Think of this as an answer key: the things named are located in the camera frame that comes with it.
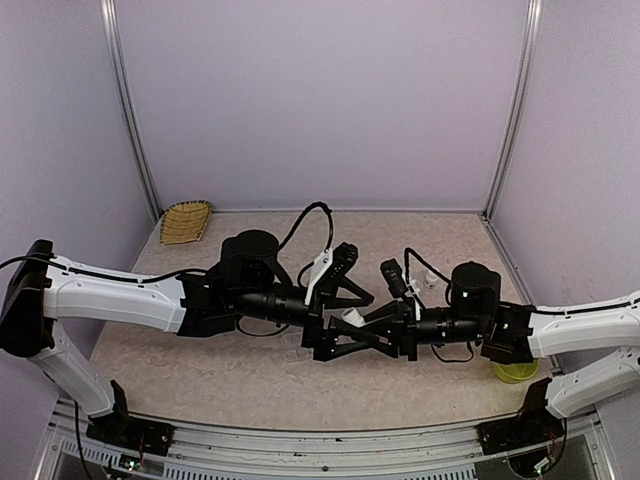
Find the clear plastic pill organizer box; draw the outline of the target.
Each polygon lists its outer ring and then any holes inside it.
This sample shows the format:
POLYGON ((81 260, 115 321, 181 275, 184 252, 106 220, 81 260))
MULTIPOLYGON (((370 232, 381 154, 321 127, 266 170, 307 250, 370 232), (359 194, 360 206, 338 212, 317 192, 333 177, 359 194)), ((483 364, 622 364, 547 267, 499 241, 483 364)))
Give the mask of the clear plastic pill organizer box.
POLYGON ((313 360, 313 351, 302 346, 302 332, 285 332, 281 337, 286 363, 298 364, 313 360))

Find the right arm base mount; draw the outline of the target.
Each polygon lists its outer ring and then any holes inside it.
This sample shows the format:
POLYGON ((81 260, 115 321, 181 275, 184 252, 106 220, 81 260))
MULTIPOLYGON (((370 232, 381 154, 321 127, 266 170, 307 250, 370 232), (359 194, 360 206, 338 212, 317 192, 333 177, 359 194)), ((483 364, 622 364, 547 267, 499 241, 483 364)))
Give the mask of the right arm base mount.
POLYGON ((550 378, 528 387, 519 410, 507 418, 480 423, 476 430, 484 455, 497 454, 562 437, 565 421, 547 410, 550 378))

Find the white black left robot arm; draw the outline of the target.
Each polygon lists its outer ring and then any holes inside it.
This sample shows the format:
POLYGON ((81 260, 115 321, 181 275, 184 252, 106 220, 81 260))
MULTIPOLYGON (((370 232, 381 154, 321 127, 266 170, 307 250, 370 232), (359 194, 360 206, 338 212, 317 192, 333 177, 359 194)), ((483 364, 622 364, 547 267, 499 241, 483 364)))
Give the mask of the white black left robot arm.
POLYGON ((358 259, 349 243, 325 248, 312 262, 307 286, 293 283, 279 263, 280 243, 263 230, 225 239, 208 270, 160 276, 92 270, 36 241, 14 272, 1 309, 1 348, 38 365, 85 414, 121 445, 140 434, 115 382, 102 379, 59 325, 61 318, 149 327, 176 336, 209 338, 235 330, 244 317, 302 328, 313 348, 327 310, 355 309, 374 297, 348 277, 358 259))

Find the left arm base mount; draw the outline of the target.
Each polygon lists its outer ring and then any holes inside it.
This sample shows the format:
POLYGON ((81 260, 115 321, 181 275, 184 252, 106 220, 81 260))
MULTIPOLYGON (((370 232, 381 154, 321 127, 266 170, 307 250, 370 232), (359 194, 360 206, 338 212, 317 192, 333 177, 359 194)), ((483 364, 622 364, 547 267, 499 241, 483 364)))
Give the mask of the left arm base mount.
POLYGON ((175 428, 169 423, 132 416, 123 388, 115 380, 110 385, 113 405, 105 415, 89 416, 87 437, 142 454, 165 457, 172 444, 175 428))

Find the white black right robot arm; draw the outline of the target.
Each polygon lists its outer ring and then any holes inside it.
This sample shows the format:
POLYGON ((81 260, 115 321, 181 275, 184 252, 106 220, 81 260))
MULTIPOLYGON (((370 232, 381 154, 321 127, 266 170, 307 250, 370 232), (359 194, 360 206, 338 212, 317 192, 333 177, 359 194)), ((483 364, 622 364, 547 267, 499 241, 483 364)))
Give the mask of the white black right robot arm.
POLYGON ((482 357, 509 365, 572 351, 612 353, 572 373, 532 384, 511 433, 535 442, 551 424, 639 384, 639 295, 565 307, 517 305, 500 299, 501 277, 476 263, 456 266, 445 307, 426 308, 394 260, 381 272, 393 301, 365 315, 362 327, 386 338, 392 354, 413 360, 420 344, 476 341, 482 357))

